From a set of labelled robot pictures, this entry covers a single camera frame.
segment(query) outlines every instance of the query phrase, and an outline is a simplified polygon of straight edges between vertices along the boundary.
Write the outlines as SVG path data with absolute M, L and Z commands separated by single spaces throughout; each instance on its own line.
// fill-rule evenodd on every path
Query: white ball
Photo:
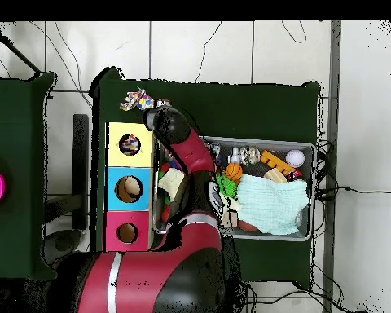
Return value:
M 285 161 L 292 167 L 298 168 L 304 163 L 304 153 L 300 150 L 291 150 L 285 157 Z

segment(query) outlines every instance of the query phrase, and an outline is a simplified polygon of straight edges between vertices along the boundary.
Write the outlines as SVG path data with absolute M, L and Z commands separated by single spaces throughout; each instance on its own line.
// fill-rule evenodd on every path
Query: candy wrapper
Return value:
M 154 108 L 153 98 L 147 95 L 144 89 L 139 89 L 138 92 L 128 92 L 125 101 L 126 102 L 120 106 L 120 109 L 125 112 L 134 107 L 138 107 L 139 110 Z

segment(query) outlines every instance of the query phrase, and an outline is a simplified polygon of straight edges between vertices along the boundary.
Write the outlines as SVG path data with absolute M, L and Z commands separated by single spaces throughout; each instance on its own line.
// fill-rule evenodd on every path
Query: circular hole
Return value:
M 134 176 L 124 176 L 117 182 L 114 192 L 125 203 L 134 203 L 143 194 L 142 182 Z
M 139 138 L 133 134 L 125 134 L 119 140 L 119 149 L 123 155 L 133 156 L 140 150 Z
M 138 228 L 132 223 L 124 223 L 117 228 L 117 238 L 126 244 L 131 244 L 138 237 Z

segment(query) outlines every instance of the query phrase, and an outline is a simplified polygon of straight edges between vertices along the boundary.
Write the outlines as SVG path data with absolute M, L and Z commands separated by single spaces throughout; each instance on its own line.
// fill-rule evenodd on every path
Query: green tablecloth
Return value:
M 119 109 L 126 93 L 138 87 L 154 99 L 169 99 L 183 114 L 190 113 L 204 135 L 316 143 L 320 92 L 317 82 L 303 86 L 251 86 L 135 81 L 122 80 L 116 68 L 106 68 L 90 88 L 94 97 L 92 169 L 97 170 L 92 174 L 92 185 L 99 186 L 97 205 L 91 201 L 91 207 L 97 207 L 99 216 L 103 214 L 105 122 L 142 122 L 138 109 Z M 96 249 L 102 247 L 101 229 L 102 218 L 98 217 L 91 241 Z M 236 239 L 235 245 L 244 280 L 296 281 L 303 287 L 309 286 L 310 240 Z
M 53 73 L 0 79 L 0 278 L 56 277 L 41 258 L 44 220 L 44 100 Z

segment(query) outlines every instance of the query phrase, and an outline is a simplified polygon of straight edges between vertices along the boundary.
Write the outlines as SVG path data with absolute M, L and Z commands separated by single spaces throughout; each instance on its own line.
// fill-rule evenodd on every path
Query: towel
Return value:
M 182 171 L 176 170 L 175 168 L 169 168 L 159 181 L 158 186 L 168 192 L 170 201 L 173 201 L 177 195 L 179 185 L 184 179 L 184 176 Z
M 296 216 L 307 206 L 307 183 L 296 180 L 274 183 L 269 179 L 242 174 L 238 219 L 252 224 L 262 233 L 282 236 L 298 232 Z

